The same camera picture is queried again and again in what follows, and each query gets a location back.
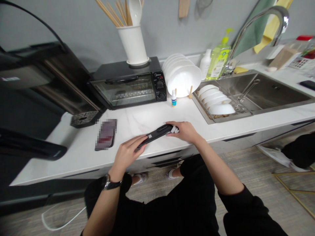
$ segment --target faucet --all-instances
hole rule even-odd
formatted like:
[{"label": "faucet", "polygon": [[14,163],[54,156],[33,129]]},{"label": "faucet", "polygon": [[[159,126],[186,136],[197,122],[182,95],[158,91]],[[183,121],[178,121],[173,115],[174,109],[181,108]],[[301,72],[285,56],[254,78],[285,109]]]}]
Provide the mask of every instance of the faucet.
[{"label": "faucet", "polygon": [[271,42],[271,46],[274,47],[274,46],[277,46],[279,44],[279,41],[280,41],[280,38],[281,38],[281,35],[286,31],[287,27],[288,27],[288,23],[289,23],[289,12],[286,8],[284,7],[281,7],[281,6],[273,6],[273,7],[270,7],[266,10],[263,10],[262,12],[260,12],[259,14],[257,14],[256,16],[254,16],[250,21],[248,21],[244,26],[243,28],[241,29],[239,35],[237,36],[236,38],[236,41],[231,49],[231,52],[228,56],[228,59],[227,59],[227,63],[226,63],[226,66],[224,68],[224,71],[223,71],[223,74],[222,76],[220,77],[220,79],[224,78],[225,75],[229,75],[229,74],[232,74],[234,69],[230,69],[230,61],[231,59],[233,59],[233,56],[234,56],[234,53],[235,53],[235,49],[237,48],[237,46],[239,45],[246,29],[255,21],[257,20],[258,18],[262,17],[262,16],[265,16],[265,15],[269,15],[269,14],[274,14],[276,15],[279,20],[280,20],[280,25],[279,25],[279,28],[278,28],[278,31],[276,33],[276,37],[273,39],[273,41]]}]

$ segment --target chopsticks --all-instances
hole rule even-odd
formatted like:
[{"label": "chopsticks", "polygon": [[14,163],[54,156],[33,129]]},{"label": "chopsticks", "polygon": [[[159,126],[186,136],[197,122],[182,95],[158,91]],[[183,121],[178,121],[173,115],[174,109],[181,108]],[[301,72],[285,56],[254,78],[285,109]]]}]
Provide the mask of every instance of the chopsticks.
[{"label": "chopsticks", "polygon": [[127,4],[127,0],[125,0],[124,5],[121,3],[120,0],[116,0],[115,6],[117,11],[121,17],[116,14],[112,6],[107,2],[107,7],[101,2],[101,0],[95,0],[98,6],[105,12],[108,18],[112,21],[112,23],[116,27],[125,27],[125,26],[132,26],[131,15],[129,11],[129,7]]}]

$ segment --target sink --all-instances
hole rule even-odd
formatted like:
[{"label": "sink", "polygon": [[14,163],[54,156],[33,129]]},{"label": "sink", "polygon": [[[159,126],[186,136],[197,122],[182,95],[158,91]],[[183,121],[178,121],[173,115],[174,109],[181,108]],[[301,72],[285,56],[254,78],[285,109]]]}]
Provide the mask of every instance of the sink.
[{"label": "sink", "polygon": [[[248,88],[253,81],[257,79],[260,80],[259,83],[246,94],[241,102],[238,98],[240,98],[246,91],[246,88]],[[236,112],[235,114],[231,114],[229,116],[221,116],[219,118],[209,114],[197,96],[198,91],[208,84],[219,87],[225,95],[232,99],[231,104],[233,106],[236,104],[244,106],[245,111]],[[214,122],[226,122],[246,116],[297,107],[315,102],[315,98],[284,85],[281,82],[275,81],[255,70],[250,70],[246,73],[242,73],[241,75],[234,74],[227,76],[221,80],[202,82],[198,89],[194,92],[193,100],[208,124],[212,124]]]}]

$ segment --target small spray bottle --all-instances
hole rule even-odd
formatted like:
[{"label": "small spray bottle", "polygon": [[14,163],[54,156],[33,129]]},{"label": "small spray bottle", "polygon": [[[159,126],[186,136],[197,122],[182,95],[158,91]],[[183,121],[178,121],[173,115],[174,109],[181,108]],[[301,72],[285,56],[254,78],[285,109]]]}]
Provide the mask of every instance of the small spray bottle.
[{"label": "small spray bottle", "polygon": [[177,103],[176,91],[172,90],[172,107],[175,107]]}]

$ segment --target white bowl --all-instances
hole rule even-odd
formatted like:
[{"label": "white bowl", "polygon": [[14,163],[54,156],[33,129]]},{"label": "white bowl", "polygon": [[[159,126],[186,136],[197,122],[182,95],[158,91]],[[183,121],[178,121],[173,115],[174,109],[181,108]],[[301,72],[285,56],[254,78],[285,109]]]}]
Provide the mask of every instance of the white bowl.
[{"label": "white bowl", "polygon": [[228,115],[235,113],[235,110],[231,104],[216,104],[209,107],[208,111],[212,115]]},{"label": "white bowl", "polygon": [[180,56],[180,57],[185,57],[183,54],[179,54],[179,53],[170,55],[170,56],[165,60],[165,62],[163,63],[163,65],[162,65],[162,71],[164,72],[166,65],[167,65],[173,58],[176,58],[176,57],[179,57],[179,56]]},{"label": "white bowl", "polygon": [[209,89],[217,89],[219,90],[219,88],[217,86],[214,85],[206,85],[204,87],[202,87],[199,92],[198,92],[198,97],[200,97],[201,94],[203,94],[205,91],[209,90]]},{"label": "white bowl", "polygon": [[194,65],[190,60],[188,59],[183,59],[183,58],[178,58],[178,60],[174,60],[172,61],[167,69],[165,69],[164,71],[164,76],[166,79],[166,82],[168,81],[168,77],[171,77],[172,74],[178,70],[179,68],[183,67],[183,66],[189,66],[189,65]]},{"label": "white bowl", "polygon": [[202,72],[197,66],[183,66],[176,70],[167,82],[167,91],[172,94],[172,90],[177,89],[177,97],[185,97],[190,93],[193,86],[194,92],[201,83]]},{"label": "white bowl", "polygon": [[203,99],[205,99],[206,97],[213,95],[215,93],[222,93],[220,90],[217,89],[209,89],[207,91],[205,91],[204,93],[202,93],[202,95],[200,96],[200,100],[203,101]]},{"label": "white bowl", "polygon": [[219,97],[226,97],[222,92],[219,92],[219,93],[214,93],[212,95],[209,95],[207,97],[205,97],[203,100],[202,100],[202,103],[203,104],[206,104],[207,102],[210,102],[211,100],[214,100],[214,99],[217,99]]},{"label": "white bowl", "polygon": [[205,107],[208,109],[209,107],[212,107],[216,104],[228,104],[231,102],[231,99],[229,99],[227,96],[223,96],[223,97],[218,97],[215,99],[212,99],[211,101],[205,103]]}]

